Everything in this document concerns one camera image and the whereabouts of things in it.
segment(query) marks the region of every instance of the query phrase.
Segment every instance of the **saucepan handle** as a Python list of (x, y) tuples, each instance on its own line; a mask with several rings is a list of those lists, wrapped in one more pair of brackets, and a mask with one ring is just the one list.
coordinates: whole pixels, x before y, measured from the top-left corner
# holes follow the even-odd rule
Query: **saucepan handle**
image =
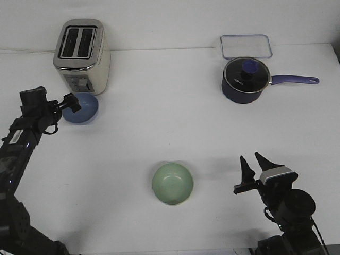
[(297, 76), (297, 75), (274, 75), (271, 77), (271, 85), (283, 83), (283, 82), (296, 82), (307, 84), (318, 84), (319, 78), (309, 76)]

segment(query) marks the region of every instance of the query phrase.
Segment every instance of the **toaster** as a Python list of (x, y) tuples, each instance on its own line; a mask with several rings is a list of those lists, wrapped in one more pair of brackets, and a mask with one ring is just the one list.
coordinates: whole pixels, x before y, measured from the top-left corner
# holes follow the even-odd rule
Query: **toaster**
[(72, 92), (102, 93), (110, 62), (111, 53), (100, 21), (74, 19), (65, 23), (53, 64)]

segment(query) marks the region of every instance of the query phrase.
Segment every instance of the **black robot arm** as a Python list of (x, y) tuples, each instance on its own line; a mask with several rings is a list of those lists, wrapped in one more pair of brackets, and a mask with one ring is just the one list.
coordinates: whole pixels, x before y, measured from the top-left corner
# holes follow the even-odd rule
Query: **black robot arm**
[[(78, 99), (71, 93), (60, 104), (47, 101), (46, 93), (44, 87), (20, 92), (22, 116), (14, 120), (0, 148), (0, 249), (14, 255), (68, 254), (65, 245), (53, 242), (30, 225), (25, 206), (14, 196), (42, 134), (57, 132), (62, 109), (80, 109)], [(51, 125), (55, 126), (53, 133), (46, 131)]]
[(241, 156), (242, 181), (234, 187), (234, 193), (257, 189), (266, 205), (266, 217), (283, 231), (282, 236), (259, 241), (256, 255), (325, 255), (312, 230), (315, 202), (305, 191), (292, 188), (298, 174), (257, 152), (255, 156), (263, 171), (260, 179), (254, 179), (255, 172)]

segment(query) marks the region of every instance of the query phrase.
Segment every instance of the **sticker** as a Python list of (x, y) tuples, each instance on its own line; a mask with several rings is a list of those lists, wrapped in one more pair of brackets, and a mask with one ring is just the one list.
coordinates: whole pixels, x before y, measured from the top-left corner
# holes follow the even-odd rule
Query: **sticker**
[(13, 136), (12, 139), (10, 140), (10, 145), (16, 143), (16, 142), (19, 140), (19, 138), (20, 138), (22, 132), (23, 132), (23, 129), (19, 129), (19, 130), (17, 130), (17, 131), (15, 132), (14, 136)]

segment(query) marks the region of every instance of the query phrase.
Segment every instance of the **green bowl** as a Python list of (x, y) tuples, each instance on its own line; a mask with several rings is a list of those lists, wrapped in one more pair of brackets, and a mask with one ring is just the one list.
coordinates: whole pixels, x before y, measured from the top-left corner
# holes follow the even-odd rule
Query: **green bowl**
[(161, 166), (152, 179), (152, 189), (156, 197), (168, 205), (185, 201), (192, 188), (193, 179), (189, 170), (175, 162)]

